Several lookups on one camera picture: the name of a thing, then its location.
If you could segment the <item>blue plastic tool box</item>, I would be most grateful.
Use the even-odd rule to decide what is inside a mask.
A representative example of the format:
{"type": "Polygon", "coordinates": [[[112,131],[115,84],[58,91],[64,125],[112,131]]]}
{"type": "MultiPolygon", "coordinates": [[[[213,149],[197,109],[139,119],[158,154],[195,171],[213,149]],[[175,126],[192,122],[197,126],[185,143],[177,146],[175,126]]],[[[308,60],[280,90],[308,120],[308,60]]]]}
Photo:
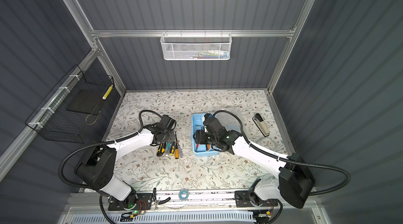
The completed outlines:
{"type": "Polygon", "coordinates": [[[224,152],[234,154],[235,141],[243,136],[242,121],[230,111],[219,110],[213,114],[192,116],[192,144],[196,157],[217,156],[224,152]],[[216,117],[219,113],[226,113],[236,119],[240,124],[240,131],[227,130],[216,117]]]}

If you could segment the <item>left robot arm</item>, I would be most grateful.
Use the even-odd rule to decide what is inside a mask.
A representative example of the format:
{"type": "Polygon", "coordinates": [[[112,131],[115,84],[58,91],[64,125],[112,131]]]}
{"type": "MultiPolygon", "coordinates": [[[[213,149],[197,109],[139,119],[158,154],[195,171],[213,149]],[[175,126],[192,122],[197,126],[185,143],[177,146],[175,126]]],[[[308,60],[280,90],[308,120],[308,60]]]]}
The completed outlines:
{"type": "Polygon", "coordinates": [[[160,121],[142,126],[133,134],[112,141],[111,144],[85,150],[76,166],[75,174],[90,189],[108,194],[131,210],[139,205],[135,189],[114,174],[115,163],[123,156],[145,146],[165,144],[174,139],[176,121],[162,115],[160,121]]]}

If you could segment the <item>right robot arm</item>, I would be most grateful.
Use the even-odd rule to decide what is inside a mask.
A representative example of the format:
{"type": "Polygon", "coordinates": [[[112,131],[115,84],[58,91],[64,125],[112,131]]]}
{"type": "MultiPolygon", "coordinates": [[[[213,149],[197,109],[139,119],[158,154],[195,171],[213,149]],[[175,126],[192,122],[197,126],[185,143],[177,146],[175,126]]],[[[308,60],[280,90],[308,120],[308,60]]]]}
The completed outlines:
{"type": "Polygon", "coordinates": [[[192,131],[196,156],[228,152],[259,165],[274,177],[271,181],[257,178],[247,191],[236,192],[238,207],[262,206],[275,200],[284,200],[299,209],[304,207],[315,179],[308,167],[287,163],[288,160],[302,162],[301,156],[293,154],[288,157],[248,143],[243,133],[227,130],[210,113],[193,115],[192,131]]]}

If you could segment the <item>yellow black utility knife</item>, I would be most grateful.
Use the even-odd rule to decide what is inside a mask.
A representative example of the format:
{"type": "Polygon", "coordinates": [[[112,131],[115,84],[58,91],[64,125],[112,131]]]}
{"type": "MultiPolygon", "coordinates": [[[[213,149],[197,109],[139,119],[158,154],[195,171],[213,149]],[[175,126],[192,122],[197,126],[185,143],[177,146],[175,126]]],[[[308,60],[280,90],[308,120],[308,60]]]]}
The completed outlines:
{"type": "Polygon", "coordinates": [[[163,156],[163,154],[165,152],[165,148],[166,148],[166,143],[161,143],[159,145],[157,153],[156,153],[157,157],[162,157],[163,156]]]}

